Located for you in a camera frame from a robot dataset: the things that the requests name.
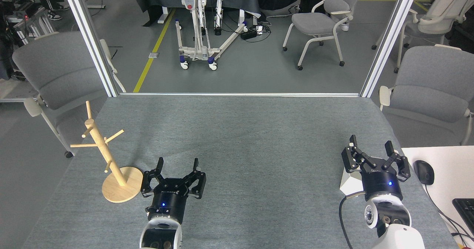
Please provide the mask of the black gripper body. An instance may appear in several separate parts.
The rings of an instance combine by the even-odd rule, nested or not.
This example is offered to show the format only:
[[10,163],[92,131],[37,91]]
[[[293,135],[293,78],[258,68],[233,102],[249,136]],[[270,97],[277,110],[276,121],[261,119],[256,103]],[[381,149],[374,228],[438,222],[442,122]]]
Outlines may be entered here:
[[184,179],[164,179],[154,188],[152,205],[147,208],[148,220],[156,216],[169,216],[183,223],[188,185]]
[[378,195],[393,195],[403,200],[401,188],[396,176],[397,172],[390,167],[387,171],[369,171],[362,170],[362,184],[365,191],[365,200],[374,198]]

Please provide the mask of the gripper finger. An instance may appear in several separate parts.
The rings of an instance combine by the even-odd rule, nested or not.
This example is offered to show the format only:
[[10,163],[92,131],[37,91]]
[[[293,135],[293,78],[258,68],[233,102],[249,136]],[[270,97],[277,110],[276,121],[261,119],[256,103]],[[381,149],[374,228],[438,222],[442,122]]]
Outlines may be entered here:
[[[159,157],[158,164],[155,169],[152,169],[151,171],[143,172],[143,179],[142,179],[142,184],[141,184],[141,195],[144,198],[147,198],[151,196],[152,194],[154,194],[155,196],[162,197],[163,189],[161,188],[161,185],[165,183],[165,179],[161,175],[163,164],[164,164],[164,158]],[[157,186],[154,189],[150,187],[150,183],[153,178],[156,178],[157,181],[159,182],[159,186]]]
[[410,178],[408,158],[406,156],[401,156],[394,150],[392,141],[387,141],[384,146],[389,158],[381,165],[381,169],[383,171],[389,171],[389,168],[392,166],[393,162],[395,162],[398,168],[398,172],[395,172],[397,179],[400,182],[405,182]]
[[178,195],[187,197],[191,194],[194,198],[201,199],[205,184],[206,173],[200,171],[198,158],[195,158],[193,171],[178,181]]
[[345,170],[348,173],[357,171],[357,168],[361,168],[361,171],[369,172],[370,169],[375,168],[375,161],[364,153],[357,145],[356,135],[352,135],[349,138],[349,146],[341,153],[342,160],[345,166]]

